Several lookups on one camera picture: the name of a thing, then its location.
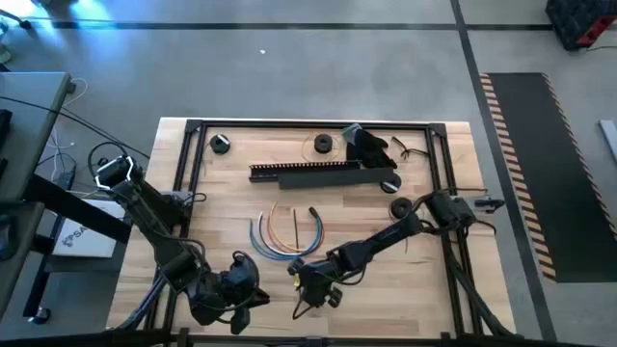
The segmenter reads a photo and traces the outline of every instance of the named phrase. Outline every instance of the gray floor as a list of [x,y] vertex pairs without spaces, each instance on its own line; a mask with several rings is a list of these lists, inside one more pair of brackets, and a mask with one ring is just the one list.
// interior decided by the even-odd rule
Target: gray floor
[[[26,15],[73,20],[144,22],[454,23],[448,0],[166,0],[57,1],[53,11]],[[545,1],[461,0],[467,23],[545,24]],[[596,125],[616,119],[617,50],[569,54],[551,32],[470,32],[480,71],[539,71],[555,89],[580,148],[617,216],[617,165]],[[13,28],[3,41],[15,71],[68,71],[90,88],[70,109],[142,150],[151,148],[161,117],[464,120],[471,124],[483,177],[500,196],[469,72],[456,31],[395,30],[111,30],[53,29],[35,35]],[[607,32],[603,44],[615,44]],[[83,168],[101,139],[60,119],[61,145]],[[86,172],[78,181],[90,183]],[[497,242],[519,333],[540,333],[505,211]],[[77,334],[104,328],[117,274],[53,278],[45,326],[19,316],[29,260],[0,338]],[[545,284],[560,340],[614,345],[617,284]],[[86,310],[89,318],[80,313]]]

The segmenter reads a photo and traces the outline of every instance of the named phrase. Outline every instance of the wooden tabletop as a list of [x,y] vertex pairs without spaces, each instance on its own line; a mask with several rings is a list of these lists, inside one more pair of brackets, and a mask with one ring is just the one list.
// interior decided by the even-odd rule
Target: wooden tabletop
[[[159,123],[146,179],[160,191],[172,188],[185,122],[186,119],[161,119]],[[482,187],[469,124],[447,122],[446,128],[457,185]],[[210,148],[204,153],[197,191],[207,194],[207,201],[196,202],[189,236],[205,244],[206,259],[214,271],[228,269],[231,253],[235,250],[247,252],[255,259],[261,277],[260,287],[270,295],[271,303],[251,310],[252,322],[243,335],[427,338],[439,337],[441,332],[454,332],[442,246],[436,236],[414,236],[409,239],[407,250],[405,242],[400,242],[377,254],[368,265],[361,284],[341,288],[343,299],[338,308],[325,305],[295,321],[291,313],[298,294],[293,278],[286,271],[288,262],[267,259],[251,245],[249,221],[252,219],[256,224],[260,212],[267,216],[275,201],[278,207],[272,219],[274,228],[289,244],[295,243],[292,209],[297,212],[300,243],[304,246],[312,241],[316,228],[309,207],[313,206],[320,214],[325,240],[315,254],[305,259],[314,261],[323,258],[329,249],[346,241],[364,239],[390,225],[388,206],[395,198],[413,200],[431,192],[427,159],[412,154],[403,160],[399,156],[401,149],[391,141],[391,137],[396,136],[407,147],[426,150],[424,135],[400,130],[371,132],[390,143],[389,156],[398,162],[396,172],[403,184],[395,195],[385,194],[377,184],[281,191],[277,183],[249,181],[249,165],[252,164],[304,162],[302,154],[310,161],[344,160],[344,142],[338,130],[208,127],[208,140],[216,134],[225,134],[231,141],[231,149],[224,155],[216,155]],[[318,154],[313,149],[312,140],[318,133],[328,133],[335,138],[331,153]],[[189,151],[183,190],[187,189],[190,178],[195,138]],[[426,211],[418,213],[429,219]],[[487,216],[478,217],[491,221]],[[468,244],[479,293],[502,324],[514,331],[493,232],[484,226],[473,226]],[[117,326],[139,304],[152,283],[154,268],[152,247],[134,230],[108,326]],[[466,295],[461,288],[459,292],[466,330],[470,332]],[[165,302],[161,300],[159,305],[158,327],[162,325]],[[200,326],[190,314],[186,296],[181,294],[174,328],[184,327],[190,328],[192,334],[230,334],[228,325]]]

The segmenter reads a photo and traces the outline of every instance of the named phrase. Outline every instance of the black bracket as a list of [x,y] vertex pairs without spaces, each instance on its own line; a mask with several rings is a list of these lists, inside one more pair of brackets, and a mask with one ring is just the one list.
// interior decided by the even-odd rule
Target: black bracket
[[430,123],[429,126],[431,127],[431,130],[433,130],[435,135],[441,138],[445,138],[447,136],[447,130],[445,130],[444,123]]

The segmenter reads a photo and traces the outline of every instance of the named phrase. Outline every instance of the desk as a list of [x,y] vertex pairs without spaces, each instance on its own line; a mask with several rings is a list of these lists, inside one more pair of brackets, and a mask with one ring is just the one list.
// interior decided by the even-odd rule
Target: desk
[[[117,240],[125,242],[128,238],[129,228],[122,221],[33,174],[58,117],[57,112],[65,100],[69,79],[69,75],[63,72],[0,73],[0,96],[54,111],[0,99],[0,109],[13,112],[9,134],[0,148],[0,158],[9,161],[0,179],[0,201],[3,202],[0,204],[0,214],[15,215],[23,222],[17,224],[19,251],[11,259],[0,261],[0,318],[11,298],[28,251],[49,255],[53,250],[53,235],[36,235],[43,206]],[[42,203],[16,203],[22,200]],[[39,270],[24,316],[37,313],[45,283],[44,272]]]
[[[149,161],[147,181],[160,191],[171,190],[177,158],[187,119],[162,119]],[[453,168],[459,187],[482,187],[482,177],[469,124],[446,123]],[[301,151],[309,160],[324,160],[312,149],[311,133],[329,133],[337,142],[332,159],[344,160],[344,143],[340,131],[334,129],[289,128],[222,128],[209,126],[206,137],[225,134],[231,149],[218,156],[207,149],[203,155],[197,192],[208,195],[196,203],[190,237],[201,240],[206,259],[215,271],[226,270],[231,253],[242,250],[256,261],[261,287],[271,296],[271,303],[252,310],[252,323],[245,336],[306,336],[429,338],[441,332],[453,332],[452,311],[447,291],[443,252],[439,239],[418,235],[375,256],[368,265],[360,285],[343,287],[343,300],[338,308],[314,309],[299,320],[291,320],[298,295],[293,279],[287,274],[287,262],[266,259],[251,246],[249,220],[256,221],[275,200],[275,225],[284,240],[293,243],[294,231],[290,210],[296,208],[301,244],[314,237],[314,220],[308,207],[314,206],[323,219],[325,241],[313,261],[326,250],[339,244],[363,239],[392,223],[389,203],[398,196],[414,199],[432,190],[426,158],[399,158],[400,148],[390,145],[389,155],[399,163],[396,172],[403,185],[395,195],[385,194],[378,185],[331,187],[323,189],[281,191],[277,183],[250,183],[249,165],[302,162]],[[407,147],[426,149],[424,137],[410,131],[371,131],[390,142],[396,136]],[[303,141],[309,141],[303,149]],[[195,152],[196,141],[189,150]],[[183,185],[189,180],[184,176]],[[482,226],[470,230],[469,253],[476,287],[503,325],[514,331],[514,322],[493,232]],[[155,264],[152,248],[140,232],[132,232],[107,325],[117,326],[139,304],[148,291]],[[470,331],[469,308],[462,289],[459,290],[466,331]],[[166,300],[161,300],[157,325],[161,327]],[[188,327],[191,334],[229,335],[227,325],[202,327],[193,320],[184,295],[178,297],[174,329]]]

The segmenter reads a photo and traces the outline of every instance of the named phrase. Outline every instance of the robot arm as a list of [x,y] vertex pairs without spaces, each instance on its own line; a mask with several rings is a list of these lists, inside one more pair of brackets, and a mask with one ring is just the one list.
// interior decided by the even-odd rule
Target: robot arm
[[[231,324],[240,334],[250,323],[249,308],[268,304],[270,297],[259,288],[259,272],[245,253],[233,253],[229,271],[212,272],[200,251],[172,236],[172,227],[186,221],[190,204],[173,195],[163,196],[144,180],[142,168],[130,156],[122,155],[98,169],[96,185],[119,203],[154,248],[154,260],[162,280],[153,285],[142,304],[121,329],[135,329],[144,312],[165,284],[175,295],[187,294],[191,314],[202,325],[215,321]],[[221,319],[234,311],[230,321]]]
[[[426,227],[416,215],[422,203],[426,204],[433,219],[439,228]],[[321,307],[329,298],[331,307],[338,307],[342,299],[342,292],[333,286],[333,283],[342,285],[355,285],[360,283],[366,265],[373,259],[373,255],[404,240],[409,236],[421,232],[442,234],[459,227],[469,227],[477,220],[464,199],[453,199],[447,190],[435,191],[431,194],[418,198],[409,212],[397,223],[386,227],[363,241],[345,243],[326,253],[326,259],[306,264],[302,259],[295,259],[287,268],[289,275],[297,277],[300,300],[293,313],[293,319],[297,319],[312,307]],[[482,300],[473,287],[471,280],[463,271],[456,259],[454,252],[448,248],[445,252],[445,262],[454,273],[457,281],[468,293],[472,304],[478,309],[478,313],[484,319],[493,335],[512,335],[505,329],[491,313],[491,310]],[[359,280],[346,282],[345,280],[362,273]],[[306,302],[308,308],[297,313],[301,302]]]

